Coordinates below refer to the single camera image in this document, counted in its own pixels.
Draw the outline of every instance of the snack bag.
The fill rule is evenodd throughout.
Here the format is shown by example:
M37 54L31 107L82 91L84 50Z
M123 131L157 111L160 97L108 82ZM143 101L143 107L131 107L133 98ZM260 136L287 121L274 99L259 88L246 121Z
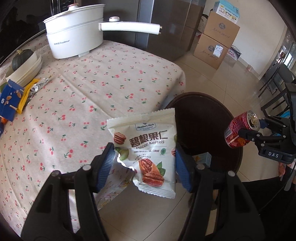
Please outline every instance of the snack bag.
M175 109L107 120L118 162L135 171L140 191L175 198Z

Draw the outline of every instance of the screw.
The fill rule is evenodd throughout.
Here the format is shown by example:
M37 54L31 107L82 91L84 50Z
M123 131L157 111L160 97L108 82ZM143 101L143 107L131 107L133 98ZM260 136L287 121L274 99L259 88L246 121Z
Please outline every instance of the screw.
M196 167L198 170L203 170L205 168L204 164L201 163L197 164Z
M57 175L59 175L59 171L58 170L55 170L52 172L52 176L53 177L56 177Z
M231 176L231 177L234 177L235 176L235 173L234 173L234 171L228 171L228 173L227 173L229 176Z
M88 170L91 169L91 165L89 165L89 164L84 165L84 166L82 167L82 169L83 169L84 171L88 171Z

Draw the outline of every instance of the black pants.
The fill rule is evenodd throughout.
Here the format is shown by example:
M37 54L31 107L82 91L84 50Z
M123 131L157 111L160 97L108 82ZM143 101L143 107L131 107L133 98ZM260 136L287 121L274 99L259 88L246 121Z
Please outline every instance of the black pants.
M285 178L289 177L290 169L286 169ZM257 210L260 210L283 186L279 177L244 182ZM279 194L261 211L266 240L288 240L289 234L294 235L296 228L296 192L292 184L289 191L282 189Z

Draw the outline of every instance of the tablecloth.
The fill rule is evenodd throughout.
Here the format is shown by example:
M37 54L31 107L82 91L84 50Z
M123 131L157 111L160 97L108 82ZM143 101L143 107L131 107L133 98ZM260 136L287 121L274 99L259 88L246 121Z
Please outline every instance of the tablecloth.
M6 124L0 138L1 213L19 235L49 174L90 164L112 142L107 119L155 111L185 88L180 67L121 43L104 41L81 58L66 59L53 58L45 34L22 47L26 48L42 54L36 78L51 75L52 79L22 114ZM12 58L0 68L0 78ZM114 163L96 197L98 209L118 195L132 176L130 169ZM70 207L77 230L74 191Z

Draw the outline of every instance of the soda can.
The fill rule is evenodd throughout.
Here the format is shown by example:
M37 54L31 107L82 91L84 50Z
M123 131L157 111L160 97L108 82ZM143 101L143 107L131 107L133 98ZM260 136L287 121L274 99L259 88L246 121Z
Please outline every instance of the soda can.
M235 117L224 132L226 143L231 148L245 146L250 141L239 137L240 129L248 129L259 131L260 122L258 117L251 110L246 111L239 116Z

